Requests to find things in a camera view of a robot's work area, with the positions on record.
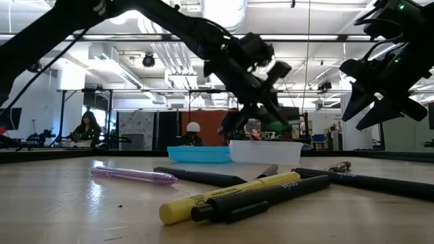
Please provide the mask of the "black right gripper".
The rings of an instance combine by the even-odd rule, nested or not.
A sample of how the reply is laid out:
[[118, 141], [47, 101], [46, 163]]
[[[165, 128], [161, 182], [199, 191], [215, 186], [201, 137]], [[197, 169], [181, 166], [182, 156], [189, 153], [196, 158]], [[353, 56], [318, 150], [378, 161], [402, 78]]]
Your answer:
[[351, 97], [342, 116], [352, 119], [370, 104], [373, 107], [357, 124], [363, 130], [375, 124], [404, 115], [421, 121], [427, 116], [423, 105], [410, 99], [410, 88], [421, 78], [431, 76], [433, 51], [408, 43], [396, 54], [382, 60], [345, 61], [340, 71], [355, 79], [351, 82]]

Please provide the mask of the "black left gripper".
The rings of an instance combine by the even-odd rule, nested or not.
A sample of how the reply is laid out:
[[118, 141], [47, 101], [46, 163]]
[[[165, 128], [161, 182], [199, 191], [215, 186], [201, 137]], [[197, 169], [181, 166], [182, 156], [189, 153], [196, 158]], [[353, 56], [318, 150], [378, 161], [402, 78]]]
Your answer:
[[274, 84], [292, 67], [273, 61], [274, 49], [260, 35], [248, 33], [238, 39], [227, 39], [220, 51], [206, 61], [204, 75], [216, 75], [226, 90], [235, 95], [243, 108], [228, 110], [220, 124], [220, 135], [229, 136], [240, 130], [252, 117], [264, 123], [289, 125], [281, 114]]

